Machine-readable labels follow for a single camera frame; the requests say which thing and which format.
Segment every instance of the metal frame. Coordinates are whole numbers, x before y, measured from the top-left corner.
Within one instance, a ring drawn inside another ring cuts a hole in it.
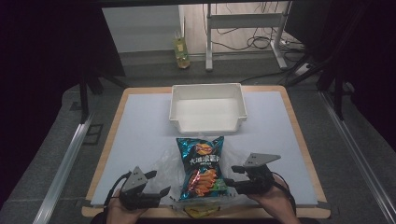
[[[266,14],[239,14],[239,15],[212,15],[211,5],[207,4],[206,13],[206,71],[213,70],[213,50],[212,50],[212,29],[229,28],[256,28],[256,27],[277,27],[276,38],[271,41],[271,48],[276,56],[280,69],[288,68],[285,59],[279,50],[279,42],[288,18],[291,2],[282,13]]]

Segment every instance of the yellow label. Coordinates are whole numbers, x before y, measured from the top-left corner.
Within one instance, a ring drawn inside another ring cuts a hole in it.
[[[177,49],[178,49],[178,51],[183,51],[184,50],[183,45],[182,44],[178,44],[177,45]]]

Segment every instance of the aluminum rail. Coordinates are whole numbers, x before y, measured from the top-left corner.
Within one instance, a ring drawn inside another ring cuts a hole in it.
[[[367,162],[364,155],[361,153],[361,149],[350,133],[347,125],[338,118],[335,111],[332,109],[332,99],[323,91],[319,92],[319,97],[323,101],[323,104],[325,104],[332,121],[334,122],[338,132],[343,137],[350,155],[356,162],[359,170],[361,171],[361,175],[366,181],[370,191],[373,193],[388,223],[396,223],[396,210],[392,200],[388,196],[382,184],[376,178],[374,171],[370,167],[370,164]]]
[[[64,184],[66,183],[67,177],[69,176],[73,164],[76,160],[81,144],[88,131],[88,128],[91,125],[93,115],[94,110],[89,114],[85,123],[78,125],[73,139],[70,142],[66,153],[64,154],[62,163],[59,166],[58,171],[52,180],[49,191],[47,192],[47,195],[44,198],[44,201],[41,204],[37,215],[35,216],[35,221],[33,222],[34,224],[46,224],[50,221],[52,212],[55,208],[56,203],[58,202],[62,190],[64,189]]]

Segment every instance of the metal bar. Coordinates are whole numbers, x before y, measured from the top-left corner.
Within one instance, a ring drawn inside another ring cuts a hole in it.
[[[286,5],[285,9],[282,12],[281,20],[276,31],[275,40],[271,41],[271,48],[273,49],[277,63],[279,64],[279,68],[281,70],[288,69],[288,65],[286,64],[283,55],[280,53],[279,42],[286,25],[286,20],[288,19],[289,16],[290,6],[291,6],[291,2],[288,2],[288,4]]]
[[[374,171],[370,167],[370,164],[367,162],[364,155],[361,153],[361,149],[359,148],[359,145],[356,143],[355,139],[350,133],[347,125],[338,118],[337,114],[332,109],[332,100],[330,99],[329,95],[324,93],[323,91],[320,91],[319,97],[323,101],[323,104],[325,104],[332,118],[332,121],[337,127],[338,132],[343,137],[350,155],[356,162],[359,170],[361,171],[361,175],[366,181],[366,184],[369,187],[370,191],[373,193],[388,223],[396,223],[396,210],[394,204],[392,203],[392,200],[384,190],[382,184],[376,178]]]
[[[278,27],[281,13],[212,15],[212,29]]]
[[[211,72],[213,70],[213,54],[212,54],[212,25],[211,25],[211,6],[207,4],[206,13],[206,71]]]
[[[91,112],[88,118],[86,119],[85,123],[80,123],[78,125],[75,135],[73,136],[73,139],[70,142],[70,145],[66,150],[66,153],[64,154],[62,163],[58,168],[58,172],[53,178],[52,183],[49,187],[49,191],[47,192],[47,195],[44,198],[44,201],[41,204],[40,209],[37,212],[37,215],[35,216],[35,221],[33,222],[34,224],[45,224],[50,221],[50,217],[52,215],[53,209],[55,208],[59,196],[62,193],[64,184],[76,160],[76,156],[79,152],[79,148],[81,147],[85,134],[87,133],[88,128],[90,127],[93,115],[94,112]]]

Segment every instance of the black curtain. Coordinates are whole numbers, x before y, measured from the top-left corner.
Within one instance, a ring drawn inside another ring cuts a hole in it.
[[[63,93],[93,68],[124,72],[96,5],[2,1],[0,22],[2,204],[47,136]]]
[[[371,1],[346,45],[338,71],[359,111],[396,150],[396,3]]]

